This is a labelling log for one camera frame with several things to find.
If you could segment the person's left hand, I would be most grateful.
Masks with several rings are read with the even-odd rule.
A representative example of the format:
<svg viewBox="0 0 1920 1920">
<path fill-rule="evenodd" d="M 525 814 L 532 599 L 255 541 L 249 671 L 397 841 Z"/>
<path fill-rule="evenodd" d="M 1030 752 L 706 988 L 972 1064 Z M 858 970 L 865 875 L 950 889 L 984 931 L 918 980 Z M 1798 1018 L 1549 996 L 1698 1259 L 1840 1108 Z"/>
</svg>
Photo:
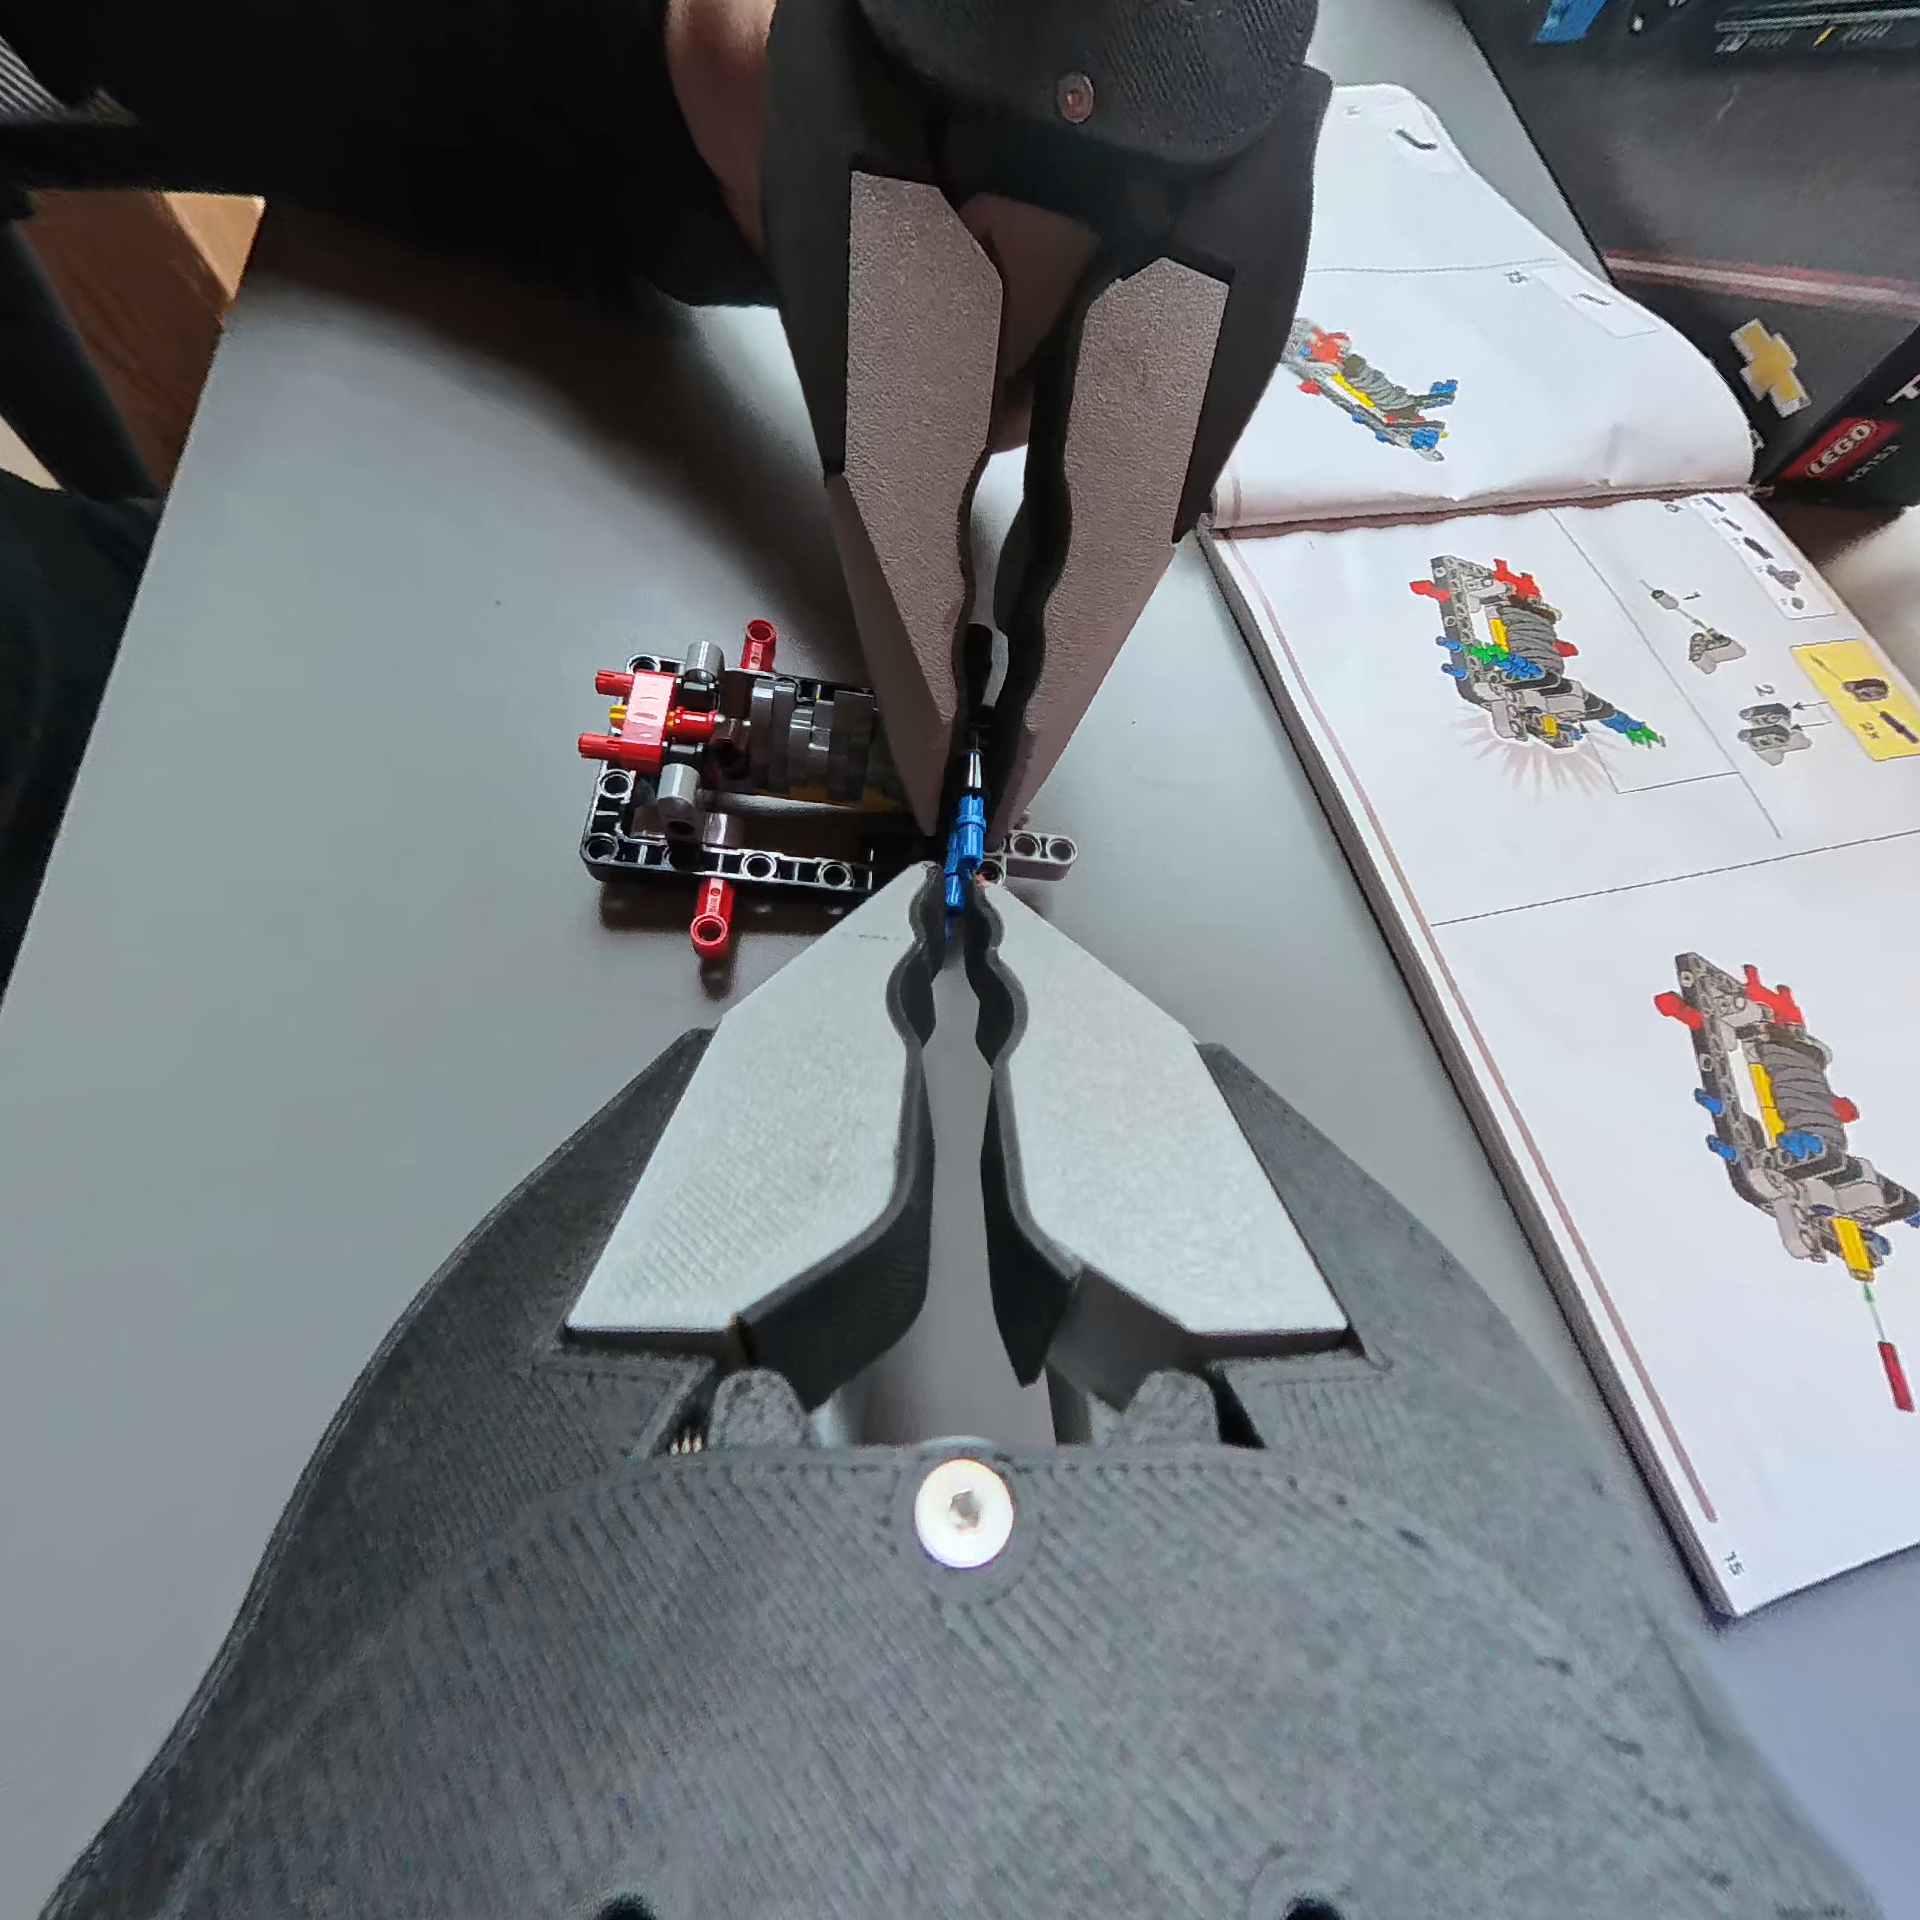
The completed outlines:
<svg viewBox="0 0 1920 1920">
<path fill-rule="evenodd" d="M 662 28 L 686 132 L 755 252 L 765 246 L 765 87 L 777 9 L 777 1 L 668 1 Z"/>
</svg>

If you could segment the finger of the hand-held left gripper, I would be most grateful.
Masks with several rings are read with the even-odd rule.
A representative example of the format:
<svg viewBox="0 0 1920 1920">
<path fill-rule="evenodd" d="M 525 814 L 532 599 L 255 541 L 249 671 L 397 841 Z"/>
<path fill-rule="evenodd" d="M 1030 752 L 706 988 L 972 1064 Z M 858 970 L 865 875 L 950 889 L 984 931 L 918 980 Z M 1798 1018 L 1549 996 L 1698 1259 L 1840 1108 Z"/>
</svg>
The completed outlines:
<svg viewBox="0 0 1920 1920">
<path fill-rule="evenodd" d="M 1160 256 L 1091 299 L 1064 428 L 1026 501 L 1034 570 L 1011 632 L 995 828 L 1029 809 L 1087 716 L 1178 539 L 1177 521 L 1231 285 Z"/>
<path fill-rule="evenodd" d="M 971 509 L 1002 284 L 936 184 L 853 172 L 845 456 L 828 512 L 909 803 L 939 825 L 962 720 Z"/>
</svg>

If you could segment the person's left forearm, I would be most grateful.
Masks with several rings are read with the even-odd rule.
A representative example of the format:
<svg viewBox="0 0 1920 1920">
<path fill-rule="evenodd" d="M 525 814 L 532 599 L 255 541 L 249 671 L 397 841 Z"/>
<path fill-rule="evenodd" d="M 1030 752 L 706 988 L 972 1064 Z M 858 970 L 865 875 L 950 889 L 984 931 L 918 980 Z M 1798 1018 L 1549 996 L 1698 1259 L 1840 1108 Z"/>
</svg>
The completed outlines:
<svg viewBox="0 0 1920 1920">
<path fill-rule="evenodd" d="M 6 1 L 31 188 L 263 198 L 621 301 L 771 306 L 660 1 Z"/>
</svg>

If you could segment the wooden post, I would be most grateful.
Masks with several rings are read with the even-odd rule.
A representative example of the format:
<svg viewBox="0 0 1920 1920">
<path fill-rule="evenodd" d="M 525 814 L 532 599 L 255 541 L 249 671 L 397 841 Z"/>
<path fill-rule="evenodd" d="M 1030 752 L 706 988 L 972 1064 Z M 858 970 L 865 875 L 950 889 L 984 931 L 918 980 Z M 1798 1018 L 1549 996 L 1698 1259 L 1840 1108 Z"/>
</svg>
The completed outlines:
<svg viewBox="0 0 1920 1920">
<path fill-rule="evenodd" d="M 160 483 L 180 463 L 264 203 L 43 192 L 24 235 Z"/>
</svg>

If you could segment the black lego set box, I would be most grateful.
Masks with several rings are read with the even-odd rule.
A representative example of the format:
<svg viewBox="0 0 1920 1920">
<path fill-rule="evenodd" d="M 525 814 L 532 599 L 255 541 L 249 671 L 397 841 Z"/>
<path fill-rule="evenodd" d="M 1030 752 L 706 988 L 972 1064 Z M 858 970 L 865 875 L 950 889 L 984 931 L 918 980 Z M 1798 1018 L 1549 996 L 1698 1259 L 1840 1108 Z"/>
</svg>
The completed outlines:
<svg viewBox="0 0 1920 1920">
<path fill-rule="evenodd" d="M 1755 478 L 1919 499 L 1919 6 L 1461 1 L 1607 271 L 1728 378 Z"/>
</svg>

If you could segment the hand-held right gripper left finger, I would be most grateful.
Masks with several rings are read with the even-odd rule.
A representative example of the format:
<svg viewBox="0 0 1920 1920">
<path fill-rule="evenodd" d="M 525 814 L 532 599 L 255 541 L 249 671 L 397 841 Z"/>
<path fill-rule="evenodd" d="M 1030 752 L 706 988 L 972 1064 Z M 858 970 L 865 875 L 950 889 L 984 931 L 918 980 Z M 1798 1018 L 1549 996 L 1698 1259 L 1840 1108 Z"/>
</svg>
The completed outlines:
<svg viewBox="0 0 1920 1920">
<path fill-rule="evenodd" d="M 906 869 L 709 1033 L 566 1331 L 780 1373 L 807 1409 L 918 1317 L 940 875 Z"/>
</svg>

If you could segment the lego instruction booklet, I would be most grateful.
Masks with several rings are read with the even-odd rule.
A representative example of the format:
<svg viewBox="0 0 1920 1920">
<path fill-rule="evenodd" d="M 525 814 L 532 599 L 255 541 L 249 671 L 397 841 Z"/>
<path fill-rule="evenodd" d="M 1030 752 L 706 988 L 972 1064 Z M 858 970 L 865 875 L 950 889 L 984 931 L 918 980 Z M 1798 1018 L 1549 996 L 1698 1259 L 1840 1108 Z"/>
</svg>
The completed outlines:
<svg viewBox="0 0 1920 1920">
<path fill-rule="evenodd" d="M 1730 1616 L 1917 1545 L 1919 712 L 1708 362 L 1333 94 L 1205 547 Z"/>
</svg>

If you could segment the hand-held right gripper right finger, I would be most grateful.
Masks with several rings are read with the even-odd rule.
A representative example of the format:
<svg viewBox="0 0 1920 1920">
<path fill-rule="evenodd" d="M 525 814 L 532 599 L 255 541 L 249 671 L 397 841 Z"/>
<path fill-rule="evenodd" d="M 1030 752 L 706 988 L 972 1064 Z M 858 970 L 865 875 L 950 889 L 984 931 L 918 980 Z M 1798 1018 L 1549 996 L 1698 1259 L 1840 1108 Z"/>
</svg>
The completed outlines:
<svg viewBox="0 0 1920 1920">
<path fill-rule="evenodd" d="M 1056 1372 L 1123 1408 L 1163 1369 L 1346 1341 L 1183 1022 L 999 883 L 972 896 L 968 975 L 990 1293 L 1022 1383 Z"/>
</svg>

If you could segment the black lego frame assembly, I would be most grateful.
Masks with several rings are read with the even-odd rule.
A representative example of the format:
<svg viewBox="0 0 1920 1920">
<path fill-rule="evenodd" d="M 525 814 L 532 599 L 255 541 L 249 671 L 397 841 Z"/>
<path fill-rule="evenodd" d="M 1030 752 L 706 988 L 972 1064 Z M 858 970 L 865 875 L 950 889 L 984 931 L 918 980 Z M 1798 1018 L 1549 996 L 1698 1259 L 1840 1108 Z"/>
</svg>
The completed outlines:
<svg viewBox="0 0 1920 1920">
<path fill-rule="evenodd" d="M 637 653 L 601 670 L 607 724 L 578 736 L 594 766 L 589 874 L 609 889 L 683 889 L 704 968 L 731 960 L 752 899 L 848 908 L 947 857 L 949 833 L 926 837 L 909 806 L 877 691 L 779 671 L 777 643 L 774 623 L 757 618 L 736 658 L 702 637 L 680 658 Z M 1055 882 L 1077 860 L 1063 831 L 986 828 L 976 875 Z"/>
</svg>

